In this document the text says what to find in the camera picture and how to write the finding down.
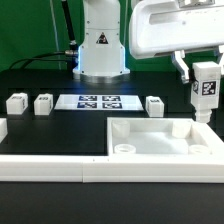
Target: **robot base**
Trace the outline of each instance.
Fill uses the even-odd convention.
[[[85,74],[75,74],[73,73],[74,80],[80,80],[83,82],[89,82],[89,83],[118,83],[123,81],[128,81],[130,79],[130,72],[116,75],[116,76],[91,76],[91,75],[85,75]]]

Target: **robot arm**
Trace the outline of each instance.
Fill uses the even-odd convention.
[[[185,52],[218,48],[218,62],[194,63],[195,81],[191,103],[196,120],[207,123],[211,109],[218,107],[221,75],[224,74],[223,0],[142,0],[132,1],[130,52],[136,59],[171,55],[183,83],[189,68]]]

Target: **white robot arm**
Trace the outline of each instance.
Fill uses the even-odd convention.
[[[110,83],[129,74],[125,49],[120,43],[120,3],[118,0],[83,0],[85,38],[79,48],[74,78]]]
[[[218,107],[221,75],[224,74],[223,0],[133,0],[130,21],[130,52],[136,59],[171,55],[182,75],[190,81],[185,52],[218,48],[218,62],[194,63],[191,103],[196,120],[207,123]]]

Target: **white plastic block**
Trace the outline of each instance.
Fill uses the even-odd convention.
[[[35,115],[49,115],[53,108],[53,95],[40,94],[34,101]]]
[[[146,111],[149,117],[163,117],[164,103],[159,97],[148,96],[146,97]]]
[[[7,122],[5,118],[0,118],[0,143],[5,138],[5,136],[8,134],[7,130]]]
[[[6,101],[7,114],[22,114],[28,107],[26,93],[15,93]]]

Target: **cable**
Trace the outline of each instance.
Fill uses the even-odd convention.
[[[22,61],[28,61],[28,60],[32,60],[32,62],[33,61],[67,62],[67,60],[62,60],[62,59],[25,58],[25,59],[20,59],[18,61],[15,61],[14,63],[12,63],[12,65],[9,67],[9,69],[12,69],[14,67],[14,65],[16,65]]]
[[[56,25],[55,13],[54,13],[54,4],[53,4],[52,0],[50,0],[50,7],[51,7],[52,22],[53,22],[53,27],[54,27],[54,37],[55,37],[56,49],[57,49],[57,51],[59,51],[58,31],[57,31],[57,25]]]
[[[57,56],[57,55],[65,55],[64,51],[58,51],[58,52],[53,52],[53,53],[47,53],[47,54],[40,54],[35,56],[34,58],[44,58],[44,57],[51,57],[51,56]],[[22,66],[21,69],[26,68],[27,65],[29,65],[30,63],[32,63],[33,60],[32,58],[27,60],[27,62],[25,62]]]

